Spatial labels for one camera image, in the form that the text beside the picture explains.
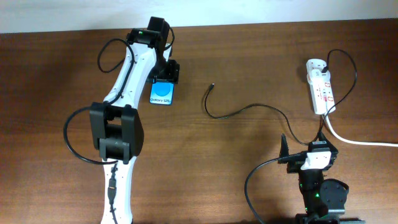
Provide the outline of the blue Galaxy smartphone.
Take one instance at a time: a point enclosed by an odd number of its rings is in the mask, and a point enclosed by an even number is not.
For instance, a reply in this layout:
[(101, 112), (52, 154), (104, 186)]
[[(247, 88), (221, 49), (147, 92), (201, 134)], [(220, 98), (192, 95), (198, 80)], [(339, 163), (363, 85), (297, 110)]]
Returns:
[(174, 84), (157, 82), (152, 84), (150, 103), (156, 105), (171, 105), (174, 97)]

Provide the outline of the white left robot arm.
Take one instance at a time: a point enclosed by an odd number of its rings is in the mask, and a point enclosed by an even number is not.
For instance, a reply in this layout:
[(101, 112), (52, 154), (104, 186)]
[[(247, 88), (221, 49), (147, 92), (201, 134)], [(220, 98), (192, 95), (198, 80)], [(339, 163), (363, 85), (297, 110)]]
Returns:
[(131, 188), (134, 163), (142, 151), (144, 129), (138, 113), (146, 83), (174, 86), (180, 65), (170, 58), (174, 32), (160, 17), (146, 29), (133, 29), (122, 40), (126, 54), (119, 75), (101, 103), (90, 108), (93, 145), (104, 169), (105, 199), (102, 223), (132, 223)]

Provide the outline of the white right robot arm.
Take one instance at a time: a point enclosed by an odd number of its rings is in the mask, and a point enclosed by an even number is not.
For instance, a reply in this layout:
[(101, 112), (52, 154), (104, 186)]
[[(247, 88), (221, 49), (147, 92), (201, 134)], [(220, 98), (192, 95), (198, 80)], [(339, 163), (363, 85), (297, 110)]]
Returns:
[(308, 149), (296, 154), (289, 153), (286, 136), (281, 137), (279, 164), (287, 165), (288, 174), (298, 175), (298, 186), (303, 197), (305, 213), (295, 216), (295, 223), (365, 223), (359, 218), (344, 218), (348, 198), (348, 184), (337, 179), (326, 179), (337, 158), (338, 150), (323, 133)]

